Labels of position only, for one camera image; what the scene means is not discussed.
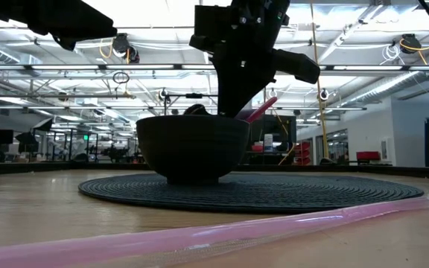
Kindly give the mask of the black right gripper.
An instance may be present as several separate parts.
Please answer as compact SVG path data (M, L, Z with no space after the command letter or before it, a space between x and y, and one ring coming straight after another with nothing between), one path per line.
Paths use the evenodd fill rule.
M197 5L189 45L211 55L217 73L219 115L234 118L278 71L291 73L291 54L274 48L290 20L290 0L232 0ZM183 115L210 115L202 104Z

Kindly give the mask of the red plastic spoon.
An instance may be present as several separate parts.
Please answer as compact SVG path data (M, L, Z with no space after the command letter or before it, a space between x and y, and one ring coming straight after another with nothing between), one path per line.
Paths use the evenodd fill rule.
M256 121L258 118L260 118L276 101L278 100L277 97L272 97L269 100L267 100L265 103L263 103L259 108L253 109L251 112L247 114L247 116L244 117L244 121L248 123L252 123L253 121Z

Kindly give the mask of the black bowl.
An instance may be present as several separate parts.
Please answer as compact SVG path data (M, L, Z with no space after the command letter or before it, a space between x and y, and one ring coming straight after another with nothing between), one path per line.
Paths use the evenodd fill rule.
M166 115L136 122L148 166L170 184L216 184L241 162L250 124L215 115Z

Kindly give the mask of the round dark woven placemat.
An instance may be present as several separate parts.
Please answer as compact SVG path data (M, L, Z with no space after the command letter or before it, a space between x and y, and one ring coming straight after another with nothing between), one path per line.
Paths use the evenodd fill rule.
M409 185L355 176L232 173L213 185L171 185L154 173L92 179L78 186L98 200L180 211L304 214L424 195Z

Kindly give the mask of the long pink straw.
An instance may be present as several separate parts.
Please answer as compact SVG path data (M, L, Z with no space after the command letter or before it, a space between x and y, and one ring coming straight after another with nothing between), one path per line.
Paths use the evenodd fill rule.
M429 208L425 197L217 226L102 235L0 247L0 268L52 268L159 252L211 248L217 243L299 235L400 211Z

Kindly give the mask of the large black monitor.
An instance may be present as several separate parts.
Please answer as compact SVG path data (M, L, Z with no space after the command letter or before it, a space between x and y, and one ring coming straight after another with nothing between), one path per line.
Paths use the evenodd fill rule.
M262 115L250 125L250 145L264 141L266 134L273 137L273 150L289 151L296 142L296 117Z

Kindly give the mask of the red storage bin rack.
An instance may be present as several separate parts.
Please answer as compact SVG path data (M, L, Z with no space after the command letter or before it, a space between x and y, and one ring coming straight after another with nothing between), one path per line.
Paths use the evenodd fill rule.
M311 142L302 141L294 147L293 164L298 166L308 166L311 164Z

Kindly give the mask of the black lamp shade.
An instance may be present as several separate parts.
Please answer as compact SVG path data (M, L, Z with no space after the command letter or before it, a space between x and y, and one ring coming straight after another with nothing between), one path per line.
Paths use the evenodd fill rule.
M48 132L51 130L52 124L54 123L53 118L47 118L43 121L40 121L33 126L33 130Z

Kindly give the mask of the red box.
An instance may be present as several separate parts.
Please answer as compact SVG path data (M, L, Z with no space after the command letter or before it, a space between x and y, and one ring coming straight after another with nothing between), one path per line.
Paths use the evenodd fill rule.
M357 151L356 157L358 161L380 161L381 154L378 151Z

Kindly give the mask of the black metal gantry frame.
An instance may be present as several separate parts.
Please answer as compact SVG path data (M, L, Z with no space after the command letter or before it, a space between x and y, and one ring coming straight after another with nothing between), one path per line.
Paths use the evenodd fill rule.
M170 102L168 105L168 99L174 97L174 99ZM201 98L208 98L213 103L217 105L217 103L214 101L214 98L217 98L218 95L211 95L211 94L202 94L202 93L187 93L187 94L168 94L165 93L165 96L163 97L163 115L167 115L168 108L174 104L179 98L187 98L187 99L201 99Z

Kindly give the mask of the black table edge rail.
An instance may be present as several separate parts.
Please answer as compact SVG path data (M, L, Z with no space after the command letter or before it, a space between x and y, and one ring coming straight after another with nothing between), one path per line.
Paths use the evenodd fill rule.
M49 172L57 170L149 170L145 164L109 164L79 162L0 163L0 174ZM393 167L384 165L240 165L239 172L309 172L309 173L374 173L391 176L410 176L429 179L429 167Z

